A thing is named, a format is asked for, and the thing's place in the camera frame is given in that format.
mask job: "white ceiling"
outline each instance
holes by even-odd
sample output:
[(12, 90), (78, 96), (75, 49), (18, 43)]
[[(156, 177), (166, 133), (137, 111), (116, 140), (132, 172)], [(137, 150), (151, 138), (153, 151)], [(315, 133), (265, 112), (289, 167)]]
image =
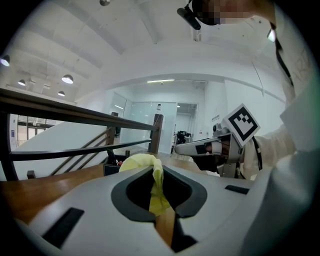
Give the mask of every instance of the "white ceiling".
[[(23, 89), (53, 98), (59, 98), (57, 91), (65, 91), (65, 100), (73, 102), (80, 87), (88, 86), (92, 77), (100, 76), (106, 65), (117, 63), (125, 52), (164, 40), (196, 40), (237, 49), (268, 66), (275, 63), (270, 57), (275, 46), (267, 39), (270, 24), (265, 19), (201, 24), (195, 36), (177, 14), (185, 5), (186, 0), (112, 0), (108, 6), (101, 6), (99, 0), (44, 1), (12, 39), (6, 82), (20, 88), (20, 79), (39, 78), (37, 87), (45, 80), (51, 88), (36, 91), (30, 85)], [(61, 81), (65, 74), (73, 76), (74, 84)]]

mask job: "yellow cloth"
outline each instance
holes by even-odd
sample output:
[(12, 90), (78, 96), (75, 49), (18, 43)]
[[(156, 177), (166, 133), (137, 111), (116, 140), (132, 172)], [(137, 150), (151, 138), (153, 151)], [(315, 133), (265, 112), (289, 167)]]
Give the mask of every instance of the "yellow cloth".
[(151, 189), (149, 212), (153, 213), (155, 216), (159, 216), (170, 207), (162, 188), (164, 181), (164, 170), (162, 168), (161, 161), (150, 154), (135, 154), (123, 162), (119, 171), (123, 172), (130, 169), (147, 166), (153, 166), (152, 175), (154, 178), (154, 184)]

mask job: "white wall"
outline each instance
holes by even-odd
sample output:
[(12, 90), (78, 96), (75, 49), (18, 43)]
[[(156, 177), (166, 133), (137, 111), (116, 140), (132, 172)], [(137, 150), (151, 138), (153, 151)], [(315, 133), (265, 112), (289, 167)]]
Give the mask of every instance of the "white wall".
[(228, 112), (233, 111), (241, 103), (245, 104), (260, 125), (257, 135), (265, 135), (278, 129), (282, 124), (280, 114), (285, 104), (278, 99), (264, 94), (244, 84), (225, 80)]
[[(18, 147), (15, 152), (78, 149), (96, 135), (102, 133), (105, 129), (106, 127), (98, 125), (63, 122), (29, 139)], [(37, 178), (46, 177), (66, 159), (67, 157), (34, 161), (15, 161), (14, 167), (19, 180), (26, 180), (29, 170), (33, 170)], [(98, 164), (98, 157), (94, 158), (90, 163), (92, 165)]]
[(227, 91), (224, 82), (208, 82), (204, 89), (204, 104), (204, 133), (209, 138), (213, 136), (213, 126), (221, 123), (228, 114)]
[(158, 85), (133, 86), (135, 102), (174, 102), (197, 104), (194, 140), (206, 138), (203, 130), (205, 119), (205, 93), (202, 88), (195, 88), (186, 82)]

